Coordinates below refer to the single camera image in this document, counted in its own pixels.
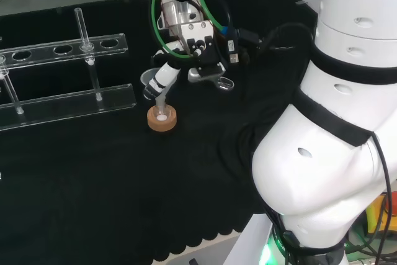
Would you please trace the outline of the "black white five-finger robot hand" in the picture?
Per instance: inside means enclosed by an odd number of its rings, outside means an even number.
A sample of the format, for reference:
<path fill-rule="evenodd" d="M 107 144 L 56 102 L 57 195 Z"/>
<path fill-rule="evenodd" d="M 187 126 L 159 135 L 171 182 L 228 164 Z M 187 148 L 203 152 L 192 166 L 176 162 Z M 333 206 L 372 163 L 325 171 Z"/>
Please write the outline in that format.
<path fill-rule="evenodd" d="M 157 72 L 145 83 L 143 94 L 152 100 L 165 96 L 183 67 L 188 68 L 191 83 L 218 81 L 226 71 L 215 32 L 209 21 L 179 26 L 179 40 L 167 43 L 152 56 Z"/>

